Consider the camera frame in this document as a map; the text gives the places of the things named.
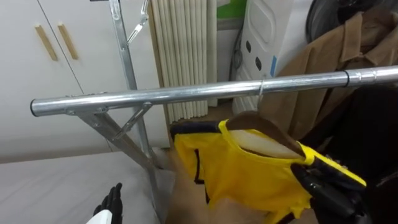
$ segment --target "wooden door handle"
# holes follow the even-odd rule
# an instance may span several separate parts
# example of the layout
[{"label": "wooden door handle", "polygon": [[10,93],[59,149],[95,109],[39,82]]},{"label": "wooden door handle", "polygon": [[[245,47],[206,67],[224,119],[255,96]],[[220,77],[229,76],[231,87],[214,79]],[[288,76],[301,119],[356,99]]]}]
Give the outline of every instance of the wooden door handle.
[{"label": "wooden door handle", "polygon": [[36,30],[37,34],[39,35],[40,39],[42,39],[44,47],[47,49],[47,52],[49,53],[51,59],[53,61],[57,61],[58,60],[57,54],[55,53],[54,49],[52,48],[49,38],[47,37],[47,35],[45,35],[43,27],[41,25],[36,25],[35,30]]},{"label": "wooden door handle", "polygon": [[72,40],[71,40],[71,38],[69,37],[67,28],[65,27],[65,25],[63,25],[62,23],[60,23],[60,24],[58,25],[58,29],[60,30],[60,33],[61,33],[62,38],[63,38],[63,41],[65,41],[65,43],[66,43],[66,45],[67,45],[67,47],[68,47],[70,56],[71,56],[73,59],[78,60],[78,59],[79,59],[79,56],[77,55],[77,51],[76,51],[76,49],[75,49],[75,46],[73,45]]}]

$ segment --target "wooden hanger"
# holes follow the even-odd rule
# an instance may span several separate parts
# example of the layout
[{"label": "wooden hanger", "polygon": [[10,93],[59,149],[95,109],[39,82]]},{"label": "wooden hanger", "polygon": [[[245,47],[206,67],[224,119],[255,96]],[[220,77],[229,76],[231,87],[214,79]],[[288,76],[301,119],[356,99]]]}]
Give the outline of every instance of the wooden hanger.
[{"label": "wooden hanger", "polygon": [[281,131],[274,123],[260,117],[257,111],[245,111],[234,116],[227,121],[226,127],[228,131],[255,129],[305,157],[299,143],[294,141],[287,133]]}]

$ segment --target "washing machine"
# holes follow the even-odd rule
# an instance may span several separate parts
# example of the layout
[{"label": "washing machine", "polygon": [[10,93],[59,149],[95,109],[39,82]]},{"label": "washing machine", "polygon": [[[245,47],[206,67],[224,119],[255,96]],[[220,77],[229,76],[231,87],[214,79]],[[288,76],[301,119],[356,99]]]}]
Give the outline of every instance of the washing machine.
[{"label": "washing machine", "polygon": [[[236,80],[274,78],[307,44],[305,23],[312,0],[248,0]],[[235,98],[233,112],[257,109],[258,96]]]}]

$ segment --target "floor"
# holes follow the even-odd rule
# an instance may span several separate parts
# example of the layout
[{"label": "floor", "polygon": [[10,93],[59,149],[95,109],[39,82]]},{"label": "floor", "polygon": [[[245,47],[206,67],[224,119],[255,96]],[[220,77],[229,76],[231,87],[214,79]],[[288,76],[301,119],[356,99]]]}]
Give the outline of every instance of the floor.
[{"label": "floor", "polygon": [[[226,119],[233,116],[231,102],[227,101],[216,108],[209,108],[209,113],[203,118],[191,119],[194,121],[211,121]],[[215,208],[210,210],[205,202],[205,188],[196,185],[183,168],[181,160],[175,150],[167,151],[171,167],[177,178],[171,199],[169,215],[166,224],[262,224],[264,212],[246,208],[229,199],[219,201]],[[302,219],[292,223],[316,224],[312,211],[306,211]]]}]

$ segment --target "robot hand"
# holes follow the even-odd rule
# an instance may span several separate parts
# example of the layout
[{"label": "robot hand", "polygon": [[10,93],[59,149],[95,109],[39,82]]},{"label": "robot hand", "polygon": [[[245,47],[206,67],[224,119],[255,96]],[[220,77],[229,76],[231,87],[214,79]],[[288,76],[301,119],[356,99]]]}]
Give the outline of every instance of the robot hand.
[{"label": "robot hand", "polygon": [[315,175],[304,166],[292,164],[293,175],[312,196],[310,200],[319,224],[371,224],[358,192],[333,185],[328,177]]},{"label": "robot hand", "polygon": [[122,183],[116,184],[105,196],[101,205],[94,210],[94,216],[87,224],[122,224],[123,204],[120,198]]}]

